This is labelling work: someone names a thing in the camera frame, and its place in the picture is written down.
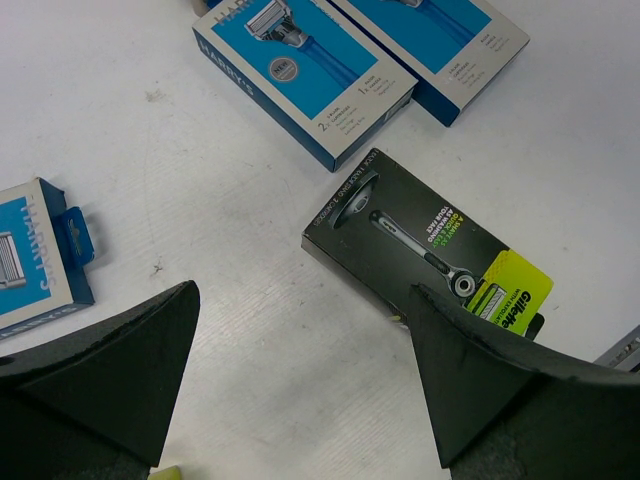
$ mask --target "yellow-green label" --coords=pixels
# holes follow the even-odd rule
[[[549,295],[553,281],[513,250],[493,261],[467,310],[523,335]]]

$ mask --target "table surface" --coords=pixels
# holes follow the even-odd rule
[[[539,342],[595,359],[637,325],[632,0],[494,0],[532,37],[451,129],[412,104],[369,142],[555,280]],[[87,215],[97,303],[185,279],[202,310],[162,465],[199,479],[445,479],[408,334],[300,248],[330,174],[197,49],[189,0],[0,6],[0,189]]]

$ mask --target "yellow object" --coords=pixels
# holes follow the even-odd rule
[[[149,475],[149,480],[182,480],[182,475],[178,467],[171,467],[161,472],[152,473]]]

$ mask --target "black box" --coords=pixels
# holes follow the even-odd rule
[[[401,317],[410,286],[422,283],[517,334],[531,324],[531,336],[544,321],[536,314],[553,286],[377,149],[306,228],[302,246],[340,265]]]

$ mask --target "blue razor handle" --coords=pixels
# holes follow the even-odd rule
[[[353,70],[331,55],[311,36],[298,47],[298,51],[306,54],[322,67],[343,90],[349,88],[359,78]]]
[[[429,17],[461,47],[466,46],[475,37],[468,28],[451,18],[432,0],[423,0],[416,10]]]

